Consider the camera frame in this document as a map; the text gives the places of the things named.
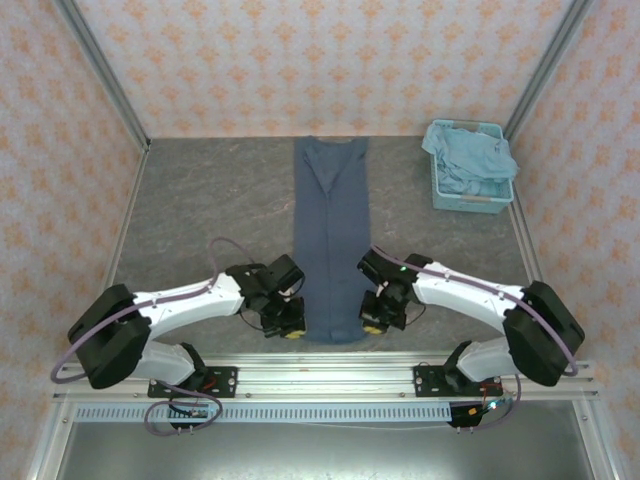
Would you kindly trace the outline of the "dark blue t-shirt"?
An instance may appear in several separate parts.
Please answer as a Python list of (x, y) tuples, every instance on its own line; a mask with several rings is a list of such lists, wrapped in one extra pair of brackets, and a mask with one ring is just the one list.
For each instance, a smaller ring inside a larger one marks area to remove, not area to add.
[(357, 269), (371, 244), (367, 137), (294, 143), (294, 261), (305, 274), (306, 338), (325, 344), (365, 336), (359, 311), (368, 280)]

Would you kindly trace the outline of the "grey metal panel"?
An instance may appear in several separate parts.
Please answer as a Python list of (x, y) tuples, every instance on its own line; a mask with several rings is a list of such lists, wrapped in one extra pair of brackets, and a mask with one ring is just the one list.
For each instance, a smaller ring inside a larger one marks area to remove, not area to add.
[(135, 424), (73, 427), (56, 480), (595, 480), (566, 414), (487, 431), (219, 424), (158, 438)]

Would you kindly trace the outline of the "light blue plastic basket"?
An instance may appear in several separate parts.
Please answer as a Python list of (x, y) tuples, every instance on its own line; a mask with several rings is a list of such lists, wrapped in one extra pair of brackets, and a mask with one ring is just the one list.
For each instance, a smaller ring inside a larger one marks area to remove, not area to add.
[[(442, 124), (445, 127), (467, 129), (472, 132), (483, 132), (495, 137), (501, 135), (504, 138), (502, 128), (500, 127), (500, 125), (495, 123), (448, 119), (436, 119), (432, 123)], [(435, 159), (432, 155), (429, 154), (429, 156), (429, 163), (431, 168), (432, 200), (433, 206), (436, 209), (497, 214), (513, 201), (514, 180), (509, 183), (508, 187), (503, 187), (498, 190), (498, 193), (502, 194), (502, 197), (499, 198), (441, 193), (439, 190), (438, 181), (436, 179)]]

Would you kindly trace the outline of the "light blue t-shirt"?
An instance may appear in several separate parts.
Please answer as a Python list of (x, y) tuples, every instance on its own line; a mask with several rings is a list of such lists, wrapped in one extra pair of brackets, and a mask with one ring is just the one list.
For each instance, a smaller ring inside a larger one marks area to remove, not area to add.
[(519, 172), (509, 143), (483, 132), (432, 123), (422, 148), (435, 159), (436, 179), (444, 194), (502, 197)]

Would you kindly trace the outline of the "aluminium mounting rail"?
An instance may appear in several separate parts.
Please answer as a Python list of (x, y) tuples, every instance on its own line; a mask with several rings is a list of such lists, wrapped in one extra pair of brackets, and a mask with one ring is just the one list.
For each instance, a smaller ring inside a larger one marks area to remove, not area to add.
[[(238, 367), (234, 401), (244, 402), (416, 402), (413, 367), (443, 364), (442, 352), (320, 352), (224, 354), (205, 357), (213, 366)], [(563, 377), (544, 387), (520, 377), (522, 400), (599, 399), (604, 387), (596, 380), (595, 362), (579, 361), (576, 377)], [(53, 398), (69, 401), (142, 402), (148, 380), (126, 379), (94, 390), (88, 380), (54, 385)]]

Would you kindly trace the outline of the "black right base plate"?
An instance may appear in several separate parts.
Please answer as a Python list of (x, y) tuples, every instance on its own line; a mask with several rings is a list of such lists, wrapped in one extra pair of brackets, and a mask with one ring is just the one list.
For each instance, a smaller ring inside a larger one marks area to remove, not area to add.
[(497, 397), (504, 393), (500, 382), (469, 380), (456, 367), (426, 363), (413, 367), (413, 385), (417, 397)]

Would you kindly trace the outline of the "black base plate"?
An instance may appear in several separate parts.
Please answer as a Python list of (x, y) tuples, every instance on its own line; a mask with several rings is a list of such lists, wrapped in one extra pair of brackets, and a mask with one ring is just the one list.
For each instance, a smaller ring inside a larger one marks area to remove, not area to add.
[(413, 367), (413, 385), (417, 397), (497, 397), (504, 393), (500, 382), (469, 380), (456, 367), (426, 363)]
[(189, 378), (178, 385), (189, 394), (176, 392), (162, 386), (157, 380), (150, 380), (147, 396), (152, 399), (188, 398), (192, 392), (211, 395), (216, 398), (234, 398), (238, 383), (238, 368), (229, 366), (205, 366), (196, 370)]

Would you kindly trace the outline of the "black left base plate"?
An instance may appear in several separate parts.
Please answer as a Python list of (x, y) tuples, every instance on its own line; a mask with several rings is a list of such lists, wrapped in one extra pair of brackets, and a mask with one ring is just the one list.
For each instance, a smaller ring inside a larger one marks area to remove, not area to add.
[(229, 366), (205, 366), (196, 370), (189, 378), (178, 385), (189, 394), (176, 392), (162, 386), (157, 380), (150, 380), (147, 396), (152, 399), (188, 398), (192, 392), (211, 395), (216, 398), (234, 398), (238, 383), (238, 368)]

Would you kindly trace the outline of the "aluminium frame post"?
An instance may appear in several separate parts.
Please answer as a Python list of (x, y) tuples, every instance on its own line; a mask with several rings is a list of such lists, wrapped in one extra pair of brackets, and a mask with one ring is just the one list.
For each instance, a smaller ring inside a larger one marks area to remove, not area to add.
[(110, 100), (114, 104), (128, 132), (144, 152), (150, 149), (151, 138), (144, 127), (126, 93), (119, 82), (107, 56), (101, 48), (89, 23), (76, 0), (52, 0), (72, 34), (78, 41), (84, 56), (91, 64)]
[(594, 0), (572, 0), (503, 129), (513, 142), (589, 13)]

